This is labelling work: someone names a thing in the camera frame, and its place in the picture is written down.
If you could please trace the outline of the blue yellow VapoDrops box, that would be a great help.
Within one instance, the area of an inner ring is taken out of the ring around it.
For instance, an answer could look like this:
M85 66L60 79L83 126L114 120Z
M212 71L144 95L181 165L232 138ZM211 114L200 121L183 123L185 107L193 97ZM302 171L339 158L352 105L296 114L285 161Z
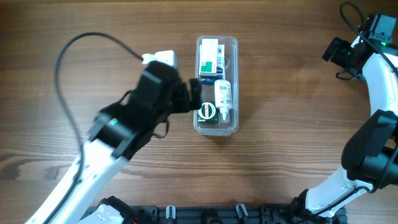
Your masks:
M215 80L214 79L210 79L210 78L202 78L201 79L201 83L203 85L213 85L214 82L215 82Z

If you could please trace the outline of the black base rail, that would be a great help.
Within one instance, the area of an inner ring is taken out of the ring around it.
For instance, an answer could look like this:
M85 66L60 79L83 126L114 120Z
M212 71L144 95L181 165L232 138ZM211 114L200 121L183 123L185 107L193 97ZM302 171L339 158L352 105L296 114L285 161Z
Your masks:
M300 217L289 218L284 204L247 207L238 204L234 207L168 207L156 206L116 206L116 214L122 217L122 223L138 224L284 224L284 223L347 223L346 209L341 208L332 218Z

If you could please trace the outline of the white blue Hansaplast box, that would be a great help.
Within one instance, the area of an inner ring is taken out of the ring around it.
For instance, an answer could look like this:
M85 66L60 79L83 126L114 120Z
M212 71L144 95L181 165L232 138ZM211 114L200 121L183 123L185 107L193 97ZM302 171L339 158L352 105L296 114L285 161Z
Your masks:
M199 62L199 76L201 78L210 78L214 80L225 79L225 59L224 59L224 45L218 45L217 48L217 61L216 61L216 73L213 76L202 76L200 75L200 62Z

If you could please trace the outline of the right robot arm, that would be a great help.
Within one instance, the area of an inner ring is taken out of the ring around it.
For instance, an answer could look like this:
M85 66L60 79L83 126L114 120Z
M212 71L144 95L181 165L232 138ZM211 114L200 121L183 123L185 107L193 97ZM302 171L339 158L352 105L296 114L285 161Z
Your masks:
M397 19L385 14L361 16L353 43L334 38L322 58L342 68L342 79L360 79L368 86L370 118L346 143L341 166L320 185L305 189L283 213L291 223L338 223L337 213L362 194L397 184L397 47L392 31Z

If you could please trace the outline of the white spray bottle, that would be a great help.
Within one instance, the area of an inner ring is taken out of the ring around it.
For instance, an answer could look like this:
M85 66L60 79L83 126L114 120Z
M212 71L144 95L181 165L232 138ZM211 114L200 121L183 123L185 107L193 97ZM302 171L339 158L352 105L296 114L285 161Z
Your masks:
M229 111L233 107L231 84L227 80L215 81L215 106L220 111L220 122L230 122Z

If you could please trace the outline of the green Zam-Buk tin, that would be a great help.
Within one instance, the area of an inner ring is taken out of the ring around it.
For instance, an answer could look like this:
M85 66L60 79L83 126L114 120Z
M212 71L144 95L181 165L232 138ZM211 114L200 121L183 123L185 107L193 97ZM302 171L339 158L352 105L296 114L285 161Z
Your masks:
M218 120L218 110L214 101L207 101L201 104L198 110L199 123L215 123Z

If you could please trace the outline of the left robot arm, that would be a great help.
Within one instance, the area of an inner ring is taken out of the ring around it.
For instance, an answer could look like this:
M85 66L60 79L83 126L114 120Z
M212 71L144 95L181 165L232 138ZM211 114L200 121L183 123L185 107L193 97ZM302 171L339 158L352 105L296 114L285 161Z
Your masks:
M201 107L201 81L181 80L178 71L153 61L143 71L124 105L117 101L96 115L83 154L28 223L78 223L107 183L155 136L173 113Z

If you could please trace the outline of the clear plastic container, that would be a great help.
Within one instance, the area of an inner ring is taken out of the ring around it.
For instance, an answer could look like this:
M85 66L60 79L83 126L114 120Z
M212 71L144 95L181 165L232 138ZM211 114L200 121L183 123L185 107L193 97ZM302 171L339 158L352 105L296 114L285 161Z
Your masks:
M193 127L199 134L209 136L229 136L238 130L239 127L239 56L238 40L231 36L200 36L197 39L195 77L201 81L199 76L199 51L203 39L218 39L218 45L224 45L225 59L225 79L231 84L231 96L233 107L229 111L230 122L220 122L220 111L218 110L218 120L215 123L199 123L198 110L194 113ZM201 92L202 103L207 101L215 102L215 83L213 85L203 85Z

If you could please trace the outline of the white green medicine box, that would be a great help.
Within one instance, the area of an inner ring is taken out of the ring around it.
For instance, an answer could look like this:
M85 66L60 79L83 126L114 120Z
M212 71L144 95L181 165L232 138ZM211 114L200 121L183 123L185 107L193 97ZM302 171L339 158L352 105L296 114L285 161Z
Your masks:
M200 46L200 75L216 73L218 39L203 39Z

